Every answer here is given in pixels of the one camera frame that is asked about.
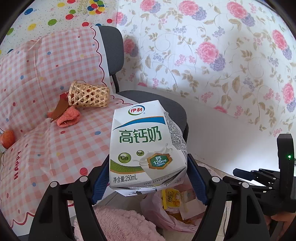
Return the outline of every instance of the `pink gingham cloth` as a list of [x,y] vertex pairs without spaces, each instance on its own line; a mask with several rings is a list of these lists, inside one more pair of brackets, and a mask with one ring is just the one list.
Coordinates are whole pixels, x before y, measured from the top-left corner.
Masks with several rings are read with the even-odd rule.
[[51,181],[74,182],[109,154],[114,110],[129,105],[112,89],[107,108],[79,108],[74,126],[60,128],[46,119],[75,80],[111,89],[98,28],[52,33],[0,60],[0,128],[13,130],[17,140],[0,172],[0,209],[11,227],[35,214]]

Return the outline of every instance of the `pink plastic bag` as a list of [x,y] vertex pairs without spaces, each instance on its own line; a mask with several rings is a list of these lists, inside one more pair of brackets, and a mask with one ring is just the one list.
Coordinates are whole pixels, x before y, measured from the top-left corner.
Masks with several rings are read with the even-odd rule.
[[[198,164],[198,165],[201,167],[207,168],[207,170],[212,176],[218,176],[216,172],[214,172],[211,168],[209,168],[205,164]],[[192,185],[189,181],[188,176],[186,175],[184,182],[182,184],[175,186],[174,188],[179,191],[186,191],[186,190],[192,189]],[[206,206],[202,204],[200,207],[196,207],[199,209],[198,213],[200,213],[200,215],[195,216],[195,219],[194,217],[191,218],[191,220],[193,220],[194,222],[194,225],[185,224],[166,213],[166,211],[163,209],[163,203],[162,203],[161,197],[162,197],[162,192],[158,191],[156,193],[147,195],[141,201],[141,210],[144,217],[147,220],[153,222],[156,226],[166,230],[195,233],[202,220],[202,216],[203,216],[202,213],[205,211]]]

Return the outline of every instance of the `woven bamboo basket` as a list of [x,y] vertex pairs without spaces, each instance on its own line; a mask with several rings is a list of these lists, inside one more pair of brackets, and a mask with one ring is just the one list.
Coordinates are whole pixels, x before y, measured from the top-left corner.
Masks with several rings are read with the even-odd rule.
[[110,89],[105,86],[89,85],[74,81],[69,89],[69,105],[77,107],[107,107]]

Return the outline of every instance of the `yellow balloon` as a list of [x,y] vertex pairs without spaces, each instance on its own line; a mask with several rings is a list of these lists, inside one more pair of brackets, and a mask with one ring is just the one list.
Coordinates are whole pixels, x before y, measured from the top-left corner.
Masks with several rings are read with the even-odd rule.
[[30,24],[29,27],[28,27],[28,31],[33,30],[35,27],[36,27],[35,23]]
[[65,4],[64,4],[63,2],[59,2],[59,3],[57,4],[57,6],[58,6],[58,7],[64,7]]

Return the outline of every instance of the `milk carton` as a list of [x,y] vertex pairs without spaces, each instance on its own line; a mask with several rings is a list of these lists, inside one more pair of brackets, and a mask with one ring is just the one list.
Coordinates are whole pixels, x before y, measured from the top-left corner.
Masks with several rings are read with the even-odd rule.
[[182,132],[158,100],[114,111],[111,188],[124,196],[146,194],[181,184],[186,170]]

